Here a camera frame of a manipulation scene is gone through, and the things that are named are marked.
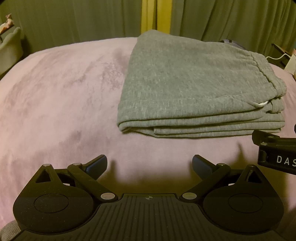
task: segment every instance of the pink blanket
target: pink blanket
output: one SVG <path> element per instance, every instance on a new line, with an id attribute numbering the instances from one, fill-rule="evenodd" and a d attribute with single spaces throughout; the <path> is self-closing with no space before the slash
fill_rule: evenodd
<path id="1" fill-rule="evenodd" d="M 117 105 L 136 41 L 109 39 L 37 52 L 0 81 L 0 228 L 14 219 L 14 200 L 44 163 L 66 168 L 105 154 L 108 168 L 98 181 L 118 196 L 181 195 L 201 180 L 191 169 L 195 154 L 232 168 L 256 164 L 258 147 L 250 135 L 162 139 L 119 131 Z M 273 69 L 288 87 L 286 126 L 279 135 L 296 137 L 295 80 Z M 295 240 L 296 176 L 259 168 L 285 204 L 278 231 Z"/>

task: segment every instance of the ribbed black plate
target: ribbed black plate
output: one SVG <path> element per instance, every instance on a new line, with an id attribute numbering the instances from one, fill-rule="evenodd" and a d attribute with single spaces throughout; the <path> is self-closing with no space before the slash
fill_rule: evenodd
<path id="1" fill-rule="evenodd" d="M 196 204 L 174 194 L 124 194 L 102 204 L 82 227 L 63 234 L 23 231 L 14 241 L 284 241 L 276 232 L 239 235 L 210 223 Z"/>

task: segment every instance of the pink bedspread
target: pink bedspread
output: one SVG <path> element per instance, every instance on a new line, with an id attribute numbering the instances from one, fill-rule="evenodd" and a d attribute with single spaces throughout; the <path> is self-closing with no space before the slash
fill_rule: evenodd
<path id="1" fill-rule="evenodd" d="M 122 193 L 176 193 L 200 179 L 191 170 L 200 154 L 233 168 L 256 164 L 251 136 L 157 139 L 122 134 L 116 126 L 124 74 L 136 38 L 84 42 L 30 55 L 0 81 L 0 229 L 14 219 L 12 206 L 44 163 L 66 168 L 105 154 L 107 171 L 99 182 Z M 288 92 L 283 98 L 286 126 L 281 137 L 296 137 L 296 83 L 273 66 Z M 296 239 L 296 176 L 259 167 L 286 207 L 278 228 Z"/>

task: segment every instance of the folded garment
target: folded garment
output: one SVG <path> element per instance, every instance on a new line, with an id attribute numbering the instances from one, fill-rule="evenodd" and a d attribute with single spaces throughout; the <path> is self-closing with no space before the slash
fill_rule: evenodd
<path id="1" fill-rule="evenodd" d="M 150 30 L 131 54 L 117 125 L 154 137 L 277 133 L 286 90 L 261 54 Z"/>

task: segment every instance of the screw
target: screw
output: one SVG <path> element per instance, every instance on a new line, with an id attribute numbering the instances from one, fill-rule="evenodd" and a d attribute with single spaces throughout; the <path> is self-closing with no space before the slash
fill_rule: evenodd
<path id="1" fill-rule="evenodd" d="M 197 195 L 192 192 L 186 192 L 182 195 L 182 197 L 185 199 L 188 199 L 188 200 L 192 200 L 192 199 L 195 199 L 197 197 Z"/>
<path id="2" fill-rule="evenodd" d="M 115 195 L 110 192 L 105 192 L 101 195 L 101 198 L 104 200 L 111 200 L 111 199 L 115 198 Z"/>

